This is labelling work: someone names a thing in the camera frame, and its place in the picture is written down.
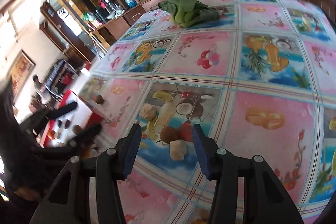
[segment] person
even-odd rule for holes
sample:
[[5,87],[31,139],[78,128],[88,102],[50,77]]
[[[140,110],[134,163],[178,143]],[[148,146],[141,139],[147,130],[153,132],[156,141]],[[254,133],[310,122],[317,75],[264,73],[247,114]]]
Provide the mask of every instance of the person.
[[33,76],[33,81],[34,81],[34,87],[35,87],[36,93],[41,96],[43,104],[46,104],[51,99],[49,92],[45,88],[45,85],[43,85],[39,81],[39,77],[37,75]]
[[20,216],[20,223],[28,224],[59,170],[54,166],[48,169],[46,162],[31,150],[36,142],[31,139],[31,134],[26,133],[27,129],[31,132],[41,130],[48,120],[76,109],[77,102],[57,110],[42,109],[18,124],[13,113],[13,99],[11,78],[0,81],[0,155],[10,200],[10,203],[5,203],[0,199],[0,223],[5,222],[4,218],[16,215]]

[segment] window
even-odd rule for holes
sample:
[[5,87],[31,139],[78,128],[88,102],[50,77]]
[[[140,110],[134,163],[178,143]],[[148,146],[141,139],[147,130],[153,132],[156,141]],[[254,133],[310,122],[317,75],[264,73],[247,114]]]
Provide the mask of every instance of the window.
[[65,8],[61,8],[57,11],[58,16],[63,20],[63,22],[72,30],[72,32],[79,36],[79,34],[83,31],[80,25],[76,22],[76,20],[68,13]]

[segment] wooden shelf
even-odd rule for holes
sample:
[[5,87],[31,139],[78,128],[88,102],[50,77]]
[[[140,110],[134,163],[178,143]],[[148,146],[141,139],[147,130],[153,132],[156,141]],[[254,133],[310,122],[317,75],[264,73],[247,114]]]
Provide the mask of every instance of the wooden shelf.
[[[139,7],[142,8],[142,5],[141,5],[141,4],[138,4],[138,5],[134,6],[134,7],[132,7],[131,9],[128,9],[126,12],[124,12],[124,13],[122,14],[121,17],[124,17],[124,16],[128,15],[130,12],[132,12],[132,11],[138,9]],[[106,27],[106,26],[109,25],[113,20],[115,20],[115,18],[110,19],[107,23],[103,24],[102,26],[99,26],[97,29],[95,29],[94,31],[92,31],[92,33],[95,33],[95,32],[97,32],[97,31],[99,31],[100,29]]]

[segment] blue gripper pad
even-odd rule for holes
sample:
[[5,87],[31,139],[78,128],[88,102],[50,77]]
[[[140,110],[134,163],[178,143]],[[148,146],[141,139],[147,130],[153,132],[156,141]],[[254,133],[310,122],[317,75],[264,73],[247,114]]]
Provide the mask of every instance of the blue gripper pad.
[[126,149],[123,162],[123,175],[127,177],[133,169],[135,157],[139,149],[141,141],[141,127],[138,124],[133,124],[128,136],[123,145],[123,149]]
[[211,157],[215,156],[218,146],[213,139],[205,136],[199,124],[193,126],[192,139],[201,171],[208,180],[211,180]]

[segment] wooden cabinet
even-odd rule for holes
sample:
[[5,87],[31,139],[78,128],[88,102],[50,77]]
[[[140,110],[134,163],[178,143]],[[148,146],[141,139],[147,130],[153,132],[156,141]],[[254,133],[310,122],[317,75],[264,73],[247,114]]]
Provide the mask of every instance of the wooden cabinet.
[[128,29],[130,25],[125,18],[113,19],[105,24],[105,28],[118,40]]
[[134,8],[128,10],[123,15],[130,26],[132,26],[143,14],[145,13],[142,5],[137,5]]

